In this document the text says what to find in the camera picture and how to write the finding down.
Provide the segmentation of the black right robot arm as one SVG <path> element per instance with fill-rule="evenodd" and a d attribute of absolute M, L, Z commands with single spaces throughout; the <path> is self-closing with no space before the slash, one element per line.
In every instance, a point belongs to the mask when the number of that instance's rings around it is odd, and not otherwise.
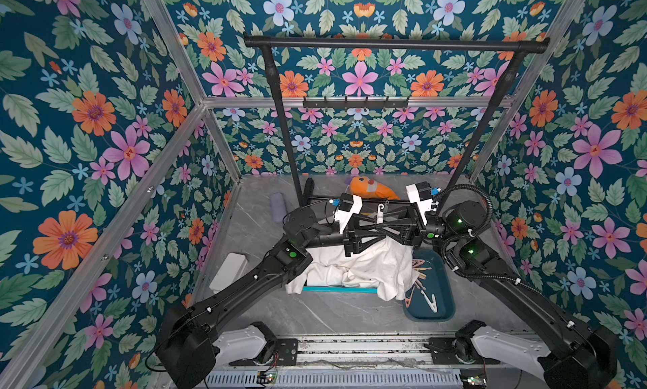
<path fill-rule="evenodd" d="M 522 341 L 473 320 L 457 331 L 454 353 L 463 363 L 498 360 L 542 379 L 551 388 L 604 388 L 617 374 L 618 339 L 606 327 L 592 328 L 524 282 L 501 254 L 481 239 L 493 204 L 473 185 L 444 190 L 428 183 L 408 188 L 409 205 L 386 221 L 354 215 L 347 227 L 359 253 L 382 237 L 403 245 L 429 244 L 453 274 L 488 291 L 539 337 Z"/>

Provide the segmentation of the white t-shirt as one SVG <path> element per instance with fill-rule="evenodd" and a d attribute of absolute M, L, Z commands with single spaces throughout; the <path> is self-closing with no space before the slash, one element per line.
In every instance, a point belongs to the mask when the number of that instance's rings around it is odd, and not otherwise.
<path fill-rule="evenodd" d="M 286 285 L 289 294 L 300 294 L 306 286 L 375 288 L 384 301 L 402 301 L 419 277 L 413 267 L 413 248 L 390 237 L 350 257 L 342 246 L 309 248 L 308 252 L 313 261 Z"/>

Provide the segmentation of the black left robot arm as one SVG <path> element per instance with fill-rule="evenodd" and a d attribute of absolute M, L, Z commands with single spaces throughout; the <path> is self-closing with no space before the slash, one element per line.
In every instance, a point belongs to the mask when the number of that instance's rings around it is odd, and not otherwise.
<path fill-rule="evenodd" d="M 353 214 L 348 231 L 334 233 L 318 221 L 309 207 L 288 213 L 281 239 L 247 274 L 219 293 L 190 306 L 173 304 L 163 316 L 153 350 L 178 388 L 194 388 L 209 375 L 223 349 L 214 343 L 224 328 L 269 293 L 293 281 L 312 263 L 308 246 L 350 244 L 365 249 L 362 240 L 372 237 L 400 239 L 414 221 L 408 208 L 389 212 L 384 222 Z"/>

